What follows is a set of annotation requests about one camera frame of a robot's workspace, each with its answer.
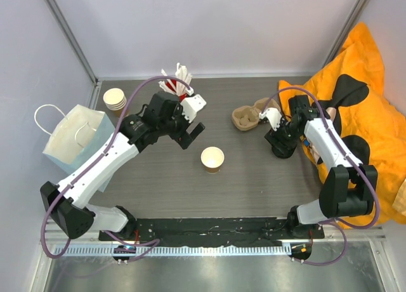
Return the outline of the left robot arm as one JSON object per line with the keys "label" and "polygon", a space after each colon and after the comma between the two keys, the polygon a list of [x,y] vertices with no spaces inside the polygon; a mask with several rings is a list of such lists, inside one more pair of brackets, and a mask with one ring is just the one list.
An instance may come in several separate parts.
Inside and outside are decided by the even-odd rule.
{"label": "left robot arm", "polygon": [[79,169],[58,184],[46,182],[40,189],[44,207],[69,239],[77,239],[94,229],[110,231],[127,241],[136,230],[135,217],[122,206],[94,206],[89,200],[96,191],[126,162],[136,157],[161,136],[169,136],[182,149],[203,132],[202,123],[187,131],[197,113],[206,106],[200,95],[180,100],[176,95],[160,91],[153,95],[142,111],[126,116],[118,133]]}

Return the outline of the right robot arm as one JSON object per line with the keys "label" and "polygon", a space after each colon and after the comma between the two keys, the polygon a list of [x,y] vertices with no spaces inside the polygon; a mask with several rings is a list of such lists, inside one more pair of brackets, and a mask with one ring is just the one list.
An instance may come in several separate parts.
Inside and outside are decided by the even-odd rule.
{"label": "right robot arm", "polygon": [[265,138],[275,156],[291,157],[299,139],[304,138],[327,169],[318,199],[292,207],[285,228],[290,236],[300,238],[317,225],[330,221],[344,223],[346,217],[372,215],[372,220],[362,225],[368,229],[376,224],[380,214],[377,169],[364,164],[352,153],[335,130],[327,111],[318,101],[310,105],[310,98],[312,94],[292,97],[288,119],[278,109],[268,106],[259,114],[260,119],[270,123]]}

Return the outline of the light blue paper bag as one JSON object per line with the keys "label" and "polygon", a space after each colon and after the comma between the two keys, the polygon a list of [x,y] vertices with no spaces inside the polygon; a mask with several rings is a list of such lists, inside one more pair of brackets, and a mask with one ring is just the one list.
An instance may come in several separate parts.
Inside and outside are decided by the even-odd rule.
{"label": "light blue paper bag", "polygon": [[[44,129],[37,120],[37,113],[45,107],[53,107],[63,116],[52,132]],[[56,105],[44,104],[34,112],[34,122],[49,135],[43,154],[68,175],[105,145],[115,131],[105,112],[82,105],[76,105],[65,114]]]}

